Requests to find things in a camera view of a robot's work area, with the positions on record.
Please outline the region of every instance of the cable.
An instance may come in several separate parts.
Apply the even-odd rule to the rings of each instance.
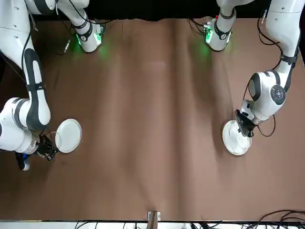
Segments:
[[[301,220],[301,221],[304,221],[304,222],[305,222],[305,219],[303,219],[303,218],[299,218],[299,217],[286,217],[286,218],[284,218],[284,219],[283,219],[283,221],[285,221],[286,219],[299,219],[299,220]]]
[[[90,223],[90,222],[85,222],[85,223],[83,223],[83,224],[79,225],[79,226],[78,226],[78,228],[77,228],[77,227],[75,227],[75,229],[79,229],[79,228],[81,228],[82,226],[84,226],[84,225],[85,225],[85,224],[87,224],[87,223]]]
[[[270,38],[267,38],[267,40],[271,41],[272,43],[265,43],[262,38],[261,38],[261,34],[263,34],[262,30],[259,28],[259,21],[260,21],[261,18],[258,18],[257,20],[257,29],[258,29],[258,37],[259,37],[259,40],[264,44],[264,45],[275,45],[275,44],[279,44],[279,42],[275,42],[273,40],[271,40]]]
[[[90,21],[90,20],[88,20],[88,19],[85,19],[85,18],[81,15],[81,13],[77,10],[77,8],[76,8],[75,5],[73,4],[73,2],[72,2],[71,0],[69,0],[69,2],[70,2],[71,5],[74,7],[74,9],[75,9],[76,12],[78,13],[78,15],[80,15],[80,17],[83,18],[83,19],[84,19],[85,21],[87,21],[87,22],[90,22],[90,23],[92,23],[92,24],[101,25],[101,24],[106,24],[106,23],[109,23],[109,22],[113,21],[113,20],[109,20],[109,21],[105,21],[105,22],[103,22],[103,23],[95,23],[95,22],[92,22],[92,21]]]
[[[29,32],[28,38],[25,41],[25,44],[24,44],[23,50],[22,50],[22,55],[21,55],[21,70],[22,70],[22,75],[24,76],[24,78],[25,78],[25,74],[24,74],[23,58],[24,58],[25,48],[27,47],[27,44],[28,44],[28,42],[30,40],[30,37],[31,37],[31,32]]]
[[[260,224],[260,222],[261,222],[264,218],[266,218],[267,216],[270,216],[270,215],[273,215],[273,214],[276,214],[276,213],[282,213],[282,212],[288,212],[288,213],[286,213],[285,215],[289,215],[289,214],[293,214],[293,213],[298,213],[298,214],[303,214],[303,215],[305,215],[305,211],[295,211],[295,210],[286,210],[286,209],[285,209],[285,210],[273,211],[273,212],[270,212],[270,213],[268,213],[268,214],[262,216],[255,224],[248,226],[246,229],[253,229],[254,226],[255,226],[255,229],[257,229],[258,225]],[[280,223],[277,224],[277,229],[279,229],[280,226],[282,226],[282,227],[284,227],[284,228],[287,228],[285,225],[283,225],[283,218],[281,219]]]
[[[213,226],[211,226],[211,227],[209,227],[209,228],[214,228],[214,227],[218,226],[218,225],[221,224],[221,223],[222,223],[222,221],[219,221],[218,223],[216,223],[215,225],[213,225]]]
[[[187,21],[189,22],[189,25],[190,25],[190,27],[191,27],[191,31],[192,31],[192,33],[194,34],[194,36],[195,37],[197,37],[197,35],[202,35],[201,34],[201,32],[198,32],[198,31],[196,31],[196,30],[194,30],[194,28],[193,28],[193,26],[192,26],[192,24],[191,24],[191,21],[189,20],[189,19],[187,19]]]
[[[202,24],[200,24],[200,23],[198,23],[198,22],[196,22],[193,18],[191,18],[191,19],[189,19],[189,20],[191,20],[195,25],[198,25],[198,26],[201,26],[201,27],[203,27],[203,25]]]
[[[261,18],[258,18],[258,20],[257,20],[257,30],[258,30],[258,37],[259,37],[259,40],[260,40],[261,43],[263,43],[264,45],[276,45],[276,46],[279,48],[279,50],[280,50],[280,52],[281,52],[281,56],[282,56],[282,55],[283,55],[283,50],[282,50],[281,46],[278,45],[279,42],[275,42],[275,41],[271,40],[269,37],[267,37],[266,35],[263,34],[261,28],[259,27],[259,21],[260,21],[260,19],[261,19]],[[265,42],[262,40],[261,35],[262,35],[265,39],[267,39],[268,41],[270,41],[271,43],[265,43]],[[277,68],[278,65],[280,64],[280,62],[281,62],[281,60],[279,60],[279,62],[276,64],[275,67],[272,68],[272,70],[274,70],[275,68]]]
[[[198,30],[198,32],[199,32],[200,35],[205,35],[204,32],[198,27],[198,26],[200,26],[199,23],[195,22],[195,21],[192,20],[192,19],[188,19],[188,20],[194,23],[194,25],[195,25],[195,27],[196,27],[196,29]]]
[[[0,50],[0,53],[4,59],[4,61],[11,67],[11,69],[21,78],[21,80],[26,84],[25,80],[23,79],[23,77],[19,74],[19,72],[17,72],[17,70],[10,64],[10,62],[6,59],[6,57],[4,56],[4,54],[2,53],[2,51]]]
[[[258,128],[259,132],[261,132],[261,134],[262,134],[264,137],[271,137],[271,136],[273,135],[273,133],[275,132],[275,115],[272,115],[272,116],[273,116],[274,126],[273,126],[273,130],[272,130],[271,134],[265,135],[265,134],[262,132],[260,126],[257,125],[257,128]]]

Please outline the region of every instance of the green led light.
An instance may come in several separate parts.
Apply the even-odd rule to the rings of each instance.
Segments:
[[[212,36],[213,36],[213,31],[212,30],[208,31],[205,36],[205,42],[210,43]]]
[[[96,41],[98,42],[98,43],[101,43],[101,41],[102,41],[102,38],[101,38],[101,36],[99,35],[99,34],[94,34],[94,37],[95,37],[95,39],[96,39]]]
[[[78,37],[78,35],[76,35],[76,37],[77,37],[77,40],[78,40],[78,44],[81,45],[81,40],[80,40],[80,38]]]

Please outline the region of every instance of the black cable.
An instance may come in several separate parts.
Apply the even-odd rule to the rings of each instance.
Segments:
[[[261,29],[259,28],[259,20],[260,20],[260,18],[257,20],[257,29],[258,29],[259,34],[262,35],[262,36],[263,36],[265,39],[267,39],[268,41],[270,41],[270,42],[272,43],[272,45],[276,45],[276,46],[280,49],[281,54],[283,54],[283,50],[282,50],[281,46],[278,45],[279,42],[275,42],[275,41],[271,40],[269,37],[267,37],[265,34],[263,34],[263,32],[261,31]]]
[[[195,37],[197,37],[197,35],[202,35],[202,33],[201,32],[198,32],[198,31],[196,31],[196,30],[194,30],[194,28],[193,28],[193,26],[192,26],[192,24],[191,24],[191,21],[189,20],[189,19],[187,19],[187,21],[189,22],[189,25],[190,25],[190,27],[191,27],[191,31],[192,31],[192,33],[194,34],[194,36]]]
[[[191,229],[198,229],[197,226],[195,224],[193,224],[192,222],[190,222],[191,225]]]
[[[198,26],[201,26],[201,27],[203,27],[203,25],[202,24],[200,24],[200,23],[198,23],[198,22],[196,22],[193,18],[191,18],[191,19],[189,19],[189,20],[191,20],[195,25],[198,25]]]
[[[257,229],[258,225],[260,224],[260,222],[261,222],[264,218],[266,218],[267,216],[276,214],[276,213],[281,213],[281,212],[294,212],[294,213],[301,213],[301,214],[304,214],[304,211],[295,211],[295,210],[286,210],[286,209],[284,209],[284,210],[278,210],[278,211],[273,211],[273,212],[270,212],[270,213],[268,213],[268,214],[266,214],[266,215],[263,215],[255,224],[248,226],[246,229],[253,228],[253,226],[255,226],[255,229]]]
[[[76,8],[75,5],[73,4],[73,2],[72,2],[71,0],[69,0],[69,2],[70,2],[71,5],[73,6],[73,8],[76,10],[76,12],[78,13],[78,15],[80,15],[81,18],[83,18],[85,21],[87,21],[87,22],[89,22],[89,23],[101,25],[101,24],[106,24],[106,23],[109,23],[109,22],[113,21],[113,20],[109,20],[109,21],[105,21],[105,22],[103,22],[103,23],[95,23],[95,22],[92,22],[92,21],[90,21],[90,20],[88,20],[88,19],[85,19],[85,18],[81,15],[81,13],[77,10],[77,8]]]
[[[262,30],[259,28],[259,21],[260,21],[260,19],[261,19],[261,18],[258,18],[258,20],[257,20],[257,30],[258,30],[258,37],[259,37],[259,40],[260,40],[261,43],[263,43],[264,45],[276,45],[276,46],[279,48],[279,50],[280,50],[280,52],[281,52],[281,56],[282,56],[282,55],[283,55],[283,50],[282,50],[281,46],[278,45],[279,42],[275,42],[275,41],[271,40],[269,37],[267,37],[266,35],[264,35],[263,32],[262,32]],[[261,39],[261,35],[262,35],[265,39],[267,39],[268,41],[270,41],[271,43],[266,43],[266,42],[264,42],[264,41]],[[276,64],[275,67],[272,68],[272,70],[274,70],[275,68],[277,68],[278,65],[280,64],[280,62],[281,62],[281,60],[279,60],[279,62]]]
[[[258,33],[259,40],[260,40],[264,45],[275,45],[275,44],[279,44],[279,42],[275,42],[275,41],[271,40],[270,38],[267,38],[267,40],[271,41],[272,43],[265,43],[265,42],[262,40],[262,38],[261,38],[260,35],[263,34],[263,32],[262,32],[261,28],[259,28],[259,21],[260,21],[260,19],[261,19],[261,18],[258,18],[258,20],[257,20],[257,29],[258,29],[258,31],[259,31],[259,33]]]
[[[81,228],[82,226],[84,226],[84,225],[85,225],[85,224],[87,224],[87,223],[90,223],[90,222],[85,222],[85,223],[83,223],[83,224],[79,225],[79,226],[78,226],[78,228],[76,228],[76,229]]]
[[[271,136],[273,135],[273,133],[275,132],[275,115],[272,115],[272,116],[273,116],[274,126],[273,126],[272,132],[271,132],[269,135],[265,135],[265,134],[262,132],[260,126],[257,125],[257,128],[258,128],[259,132],[261,132],[261,134],[262,134],[264,137],[271,137]]]
[[[30,40],[30,37],[31,37],[31,32],[29,32],[28,38],[27,38],[27,40],[25,41],[25,44],[24,44],[23,50],[22,50],[22,55],[21,55],[21,70],[22,70],[22,75],[24,76],[24,78],[25,78],[25,74],[24,74],[23,58],[24,58],[24,52],[25,52],[25,49],[26,49],[26,47],[27,47],[27,44],[28,44],[28,42],[29,42],[29,40]]]
[[[298,220],[301,220],[301,221],[304,221],[304,222],[305,222],[305,219],[300,218],[300,217],[286,217],[286,218],[283,219],[283,222],[284,222],[286,219],[298,219]]]
[[[4,61],[11,67],[11,69],[22,79],[22,81],[26,84],[26,81],[23,79],[23,77],[19,74],[19,72],[17,72],[17,70],[10,64],[10,62],[6,59],[6,57],[4,56],[4,54],[0,51]]]
[[[221,224],[221,223],[222,223],[222,221],[219,221],[218,223],[216,223],[215,225],[213,225],[213,226],[211,226],[211,227],[209,227],[209,228],[214,228],[214,227],[218,226],[218,225]]]
[[[194,23],[194,25],[195,25],[195,27],[198,30],[200,35],[205,35],[204,32],[198,27],[198,23],[197,22],[195,22],[194,20],[191,20],[191,19],[189,19],[189,21]]]

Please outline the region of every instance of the brown tablecloth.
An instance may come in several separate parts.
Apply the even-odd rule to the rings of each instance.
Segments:
[[[68,36],[63,25],[38,28],[51,130],[75,118],[82,140],[52,162],[31,158],[28,172],[1,153],[0,219],[142,220],[158,210],[162,220],[257,220],[305,208],[301,58],[275,134],[255,130],[241,157],[223,146],[249,78],[279,59],[260,43],[256,19],[237,19],[223,52],[211,52],[187,20],[111,22],[98,50],[84,53],[74,37],[64,56],[54,55]],[[24,88],[6,72],[2,98]]]

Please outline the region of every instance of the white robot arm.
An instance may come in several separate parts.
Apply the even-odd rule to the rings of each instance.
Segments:
[[[212,19],[207,24],[211,30],[205,42],[213,51],[221,51],[229,42],[232,26],[236,19],[235,6],[245,5],[254,0],[217,0],[220,12],[217,19]]]
[[[89,0],[0,0],[0,52],[22,69],[29,93],[28,99],[9,99],[0,113],[0,149],[17,152],[21,170],[29,168],[23,155],[36,153],[51,160],[58,151],[45,135],[35,132],[46,128],[51,113],[45,97],[41,63],[31,40],[29,20],[29,12],[53,13],[56,3],[72,21],[81,37],[82,48],[86,52],[94,51],[101,44],[94,36],[100,27],[98,24],[93,27],[74,9],[79,8],[87,18],[81,8],[88,6]]]
[[[228,43],[230,31],[235,20],[234,6],[252,0],[218,0],[221,13],[205,25],[205,42],[214,51],[221,51]],[[226,148],[235,155],[242,155],[251,145],[253,129],[273,116],[284,104],[291,84],[292,70],[298,55],[300,43],[300,16],[305,0],[272,0],[266,29],[270,41],[281,50],[279,65],[273,70],[257,72],[247,85],[252,100],[243,99],[240,110],[235,111],[236,121],[229,121],[223,129]]]
[[[29,93],[28,99],[9,99],[0,113],[0,148],[30,155],[40,142],[33,130],[44,130],[51,114],[41,63],[31,40],[27,5],[29,9],[35,8],[35,13],[49,13],[55,1],[0,1],[0,51],[22,69]]]
[[[85,10],[89,0],[58,0],[57,7],[73,24],[80,45],[85,52],[93,52],[102,43],[101,26],[89,20]]]
[[[254,73],[249,81],[252,101],[243,100],[235,111],[243,136],[252,137],[253,129],[273,116],[284,104],[291,84],[292,70],[300,42],[299,22],[305,0],[272,0],[266,20],[269,35],[280,42],[280,63],[274,70]]]

